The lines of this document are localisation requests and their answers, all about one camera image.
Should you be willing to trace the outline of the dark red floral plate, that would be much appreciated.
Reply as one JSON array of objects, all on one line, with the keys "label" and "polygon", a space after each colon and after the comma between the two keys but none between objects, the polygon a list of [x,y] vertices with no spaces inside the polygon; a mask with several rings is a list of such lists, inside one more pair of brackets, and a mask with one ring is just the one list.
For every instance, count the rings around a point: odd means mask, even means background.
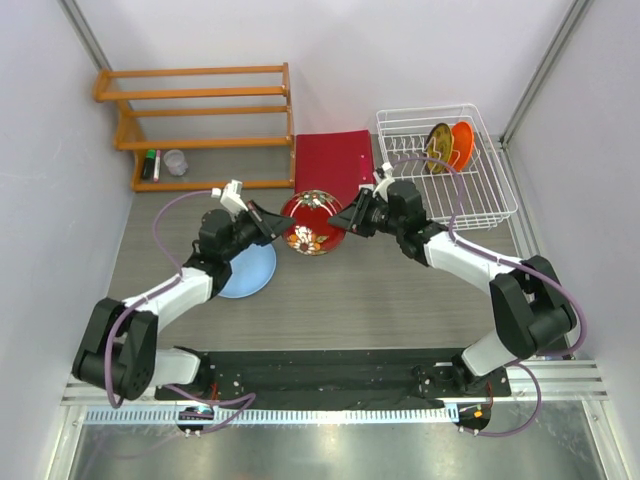
[{"label": "dark red floral plate", "polygon": [[344,240],[345,231],[333,227],[328,221],[341,210],[341,203],[325,191],[296,193],[280,212],[294,219],[294,225],[282,235],[284,242],[305,256],[320,256],[335,250]]}]

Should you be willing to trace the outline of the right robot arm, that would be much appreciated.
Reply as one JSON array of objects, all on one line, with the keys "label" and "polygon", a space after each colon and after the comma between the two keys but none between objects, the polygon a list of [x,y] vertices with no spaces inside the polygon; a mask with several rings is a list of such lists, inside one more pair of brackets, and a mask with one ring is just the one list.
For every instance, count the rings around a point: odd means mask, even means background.
[{"label": "right robot arm", "polygon": [[328,222],[361,237],[389,234],[406,257],[448,272],[489,296],[493,330],[452,359],[451,380],[462,394],[477,393],[497,369],[549,349],[578,323],[548,260],[501,256],[465,241],[428,217],[411,182],[395,181],[385,194],[363,188]]}]

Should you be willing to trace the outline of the light blue plate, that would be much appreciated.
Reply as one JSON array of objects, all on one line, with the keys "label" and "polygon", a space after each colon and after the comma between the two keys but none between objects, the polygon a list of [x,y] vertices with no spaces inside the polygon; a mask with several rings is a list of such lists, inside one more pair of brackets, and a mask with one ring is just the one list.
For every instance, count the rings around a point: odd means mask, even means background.
[{"label": "light blue plate", "polygon": [[241,299],[256,294],[272,279],[277,266],[272,245],[251,245],[231,261],[232,274],[219,296]]}]

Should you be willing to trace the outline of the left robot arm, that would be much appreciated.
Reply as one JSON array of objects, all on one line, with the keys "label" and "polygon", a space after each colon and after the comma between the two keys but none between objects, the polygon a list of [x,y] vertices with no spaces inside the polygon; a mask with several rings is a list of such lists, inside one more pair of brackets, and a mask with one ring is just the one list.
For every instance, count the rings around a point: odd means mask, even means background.
[{"label": "left robot arm", "polygon": [[295,223],[250,201],[239,212],[207,212],[192,253],[179,272],[154,289],[126,300],[96,303],[72,365],[75,379],[107,392],[117,407],[153,387],[178,385],[190,398],[205,397],[213,385],[204,356],[186,348],[160,350],[159,333],[224,288],[231,261],[252,245],[265,246]]}]

